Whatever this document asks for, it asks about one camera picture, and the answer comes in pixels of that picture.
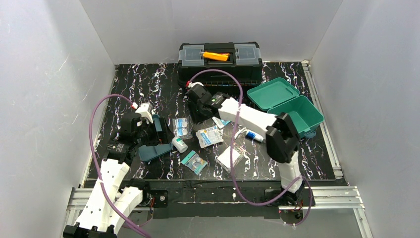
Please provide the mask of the white medicine bottle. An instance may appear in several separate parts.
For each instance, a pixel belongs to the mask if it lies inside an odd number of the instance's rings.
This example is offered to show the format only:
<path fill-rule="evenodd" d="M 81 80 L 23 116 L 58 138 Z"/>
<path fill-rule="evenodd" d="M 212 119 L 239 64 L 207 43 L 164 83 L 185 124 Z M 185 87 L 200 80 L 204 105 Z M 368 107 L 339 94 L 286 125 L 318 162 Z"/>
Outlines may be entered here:
<path fill-rule="evenodd" d="M 178 136 L 172 139 L 172 144 L 179 153 L 184 153 L 188 149 L 187 144 Z"/>

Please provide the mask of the white blue gauze packet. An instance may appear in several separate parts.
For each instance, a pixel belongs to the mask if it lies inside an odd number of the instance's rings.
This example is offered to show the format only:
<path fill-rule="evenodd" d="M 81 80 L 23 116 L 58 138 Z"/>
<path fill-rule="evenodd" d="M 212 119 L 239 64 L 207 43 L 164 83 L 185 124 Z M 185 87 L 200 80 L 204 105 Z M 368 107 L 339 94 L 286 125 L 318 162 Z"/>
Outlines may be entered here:
<path fill-rule="evenodd" d="M 223 142 L 222 131 L 215 125 L 196 132 L 200 148 L 206 148 Z"/>

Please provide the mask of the teal bandage assortment packet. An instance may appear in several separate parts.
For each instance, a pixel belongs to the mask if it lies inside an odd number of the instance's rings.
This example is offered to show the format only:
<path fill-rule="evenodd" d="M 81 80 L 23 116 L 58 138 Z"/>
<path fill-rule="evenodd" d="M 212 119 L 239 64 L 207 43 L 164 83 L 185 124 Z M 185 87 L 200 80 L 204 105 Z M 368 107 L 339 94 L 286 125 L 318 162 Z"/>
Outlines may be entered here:
<path fill-rule="evenodd" d="M 192 150 L 181 161 L 181 164 L 188 167 L 196 175 L 199 175 L 208 163 L 203 158 L 201 158 L 196 151 Z"/>

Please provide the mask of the white bandage roll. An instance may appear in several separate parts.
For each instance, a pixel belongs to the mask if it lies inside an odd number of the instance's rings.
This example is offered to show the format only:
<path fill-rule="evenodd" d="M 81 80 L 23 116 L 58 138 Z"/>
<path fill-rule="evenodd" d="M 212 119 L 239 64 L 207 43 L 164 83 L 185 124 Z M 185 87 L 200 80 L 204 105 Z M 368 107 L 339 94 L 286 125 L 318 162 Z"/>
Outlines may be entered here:
<path fill-rule="evenodd" d="M 263 142 L 264 141 L 264 138 L 261 135 L 259 135 L 258 133 L 255 133 L 254 131 L 251 131 L 251 130 L 247 130 L 246 137 L 251 139 L 251 140 L 255 140 L 257 142 Z"/>

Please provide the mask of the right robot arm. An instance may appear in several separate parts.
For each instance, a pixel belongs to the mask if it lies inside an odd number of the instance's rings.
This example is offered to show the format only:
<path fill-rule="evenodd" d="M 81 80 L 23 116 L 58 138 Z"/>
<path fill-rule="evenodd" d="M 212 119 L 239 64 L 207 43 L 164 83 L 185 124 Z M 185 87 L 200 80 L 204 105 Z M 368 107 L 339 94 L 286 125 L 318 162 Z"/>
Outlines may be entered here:
<path fill-rule="evenodd" d="M 305 187 L 298 163 L 300 136 L 290 115 L 258 111 L 222 92 L 213 95 L 200 83 L 190 83 L 186 96 L 194 123 L 199 124 L 216 117 L 233 122 L 234 127 L 243 126 L 263 137 L 267 155 L 278 163 L 281 181 L 279 194 L 274 198 L 265 198 L 263 206 L 300 205 Z"/>

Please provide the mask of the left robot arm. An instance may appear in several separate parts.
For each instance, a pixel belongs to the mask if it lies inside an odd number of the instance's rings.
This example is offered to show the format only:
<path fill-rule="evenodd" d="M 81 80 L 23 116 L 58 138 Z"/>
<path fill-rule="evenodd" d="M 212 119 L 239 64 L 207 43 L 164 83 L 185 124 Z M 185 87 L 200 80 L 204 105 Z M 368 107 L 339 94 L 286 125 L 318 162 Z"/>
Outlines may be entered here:
<path fill-rule="evenodd" d="M 133 209 L 150 197 L 146 182 L 120 185 L 136 157 L 150 161 L 159 157 L 158 147 L 172 149 L 174 138 L 167 120 L 148 113 L 128 113 L 106 146 L 98 178 L 74 224 L 65 226 L 64 238 L 115 238 Z"/>

